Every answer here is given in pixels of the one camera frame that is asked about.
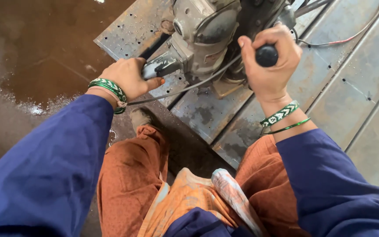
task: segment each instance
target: hand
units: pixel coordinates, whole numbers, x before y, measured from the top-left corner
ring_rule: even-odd
[[[252,42],[241,36],[238,39],[248,83],[260,102],[274,102],[287,95],[286,85],[296,70],[302,56],[301,48],[292,39],[289,29],[280,23],[261,31]],[[261,46],[275,44],[279,59],[273,67],[261,67],[255,61],[255,50]]]
[[[119,59],[103,70],[99,78],[116,83],[124,91],[127,100],[130,102],[165,83],[165,79],[160,77],[145,81],[141,77],[141,70],[145,63],[144,58]]]

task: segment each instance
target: foot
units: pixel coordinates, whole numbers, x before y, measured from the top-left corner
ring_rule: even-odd
[[[136,108],[130,113],[131,123],[133,124],[134,131],[137,132],[137,127],[143,125],[151,125],[152,118],[140,108]]]

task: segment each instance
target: patterned green bangle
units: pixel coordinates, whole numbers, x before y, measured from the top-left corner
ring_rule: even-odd
[[[90,82],[90,84],[88,85],[88,88],[92,86],[101,86],[103,88],[106,88],[112,91],[116,96],[118,96],[119,100],[123,102],[124,104],[124,107],[118,107],[114,109],[114,114],[121,114],[125,112],[125,106],[127,105],[127,96],[122,91],[122,89],[119,88],[119,86],[117,86],[114,82],[108,79],[104,79],[104,78],[97,78]]]
[[[264,133],[264,135],[271,135],[271,134],[276,134],[276,133],[278,133],[278,132],[283,132],[283,131],[285,131],[285,130],[291,129],[291,128],[296,127],[296,126],[298,126],[298,125],[304,124],[304,123],[308,122],[310,119],[311,119],[311,118],[307,118],[306,120],[304,120],[304,121],[300,121],[300,122],[298,122],[297,124],[291,125],[291,126],[289,126],[289,127],[282,128],[282,129],[277,130],[277,131],[274,131],[274,132],[266,132],[266,133]]]
[[[275,114],[271,115],[270,117],[261,120],[260,124],[263,127],[270,127],[276,122],[282,120],[284,117],[291,114],[297,108],[299,108],[299,103],[296,100],[293,100],[288,105],[286,105],[283,109],[277,111]]]

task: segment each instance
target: black knob handle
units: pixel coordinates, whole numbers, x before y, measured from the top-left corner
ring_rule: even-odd
[[[261,67],[272,67],[278,59],[279,54],[273,44],[265,44],[255,52],[255,60]]]

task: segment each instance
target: salwar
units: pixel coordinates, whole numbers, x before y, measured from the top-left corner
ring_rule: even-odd
[[[166,180],[168,150],[166,138],[145,125],[106,151],[97,187],[104,237],[137,236]],[[297,225],[296,199],[272,136],[248,148],[235,180],[270,235],[308,235]]]

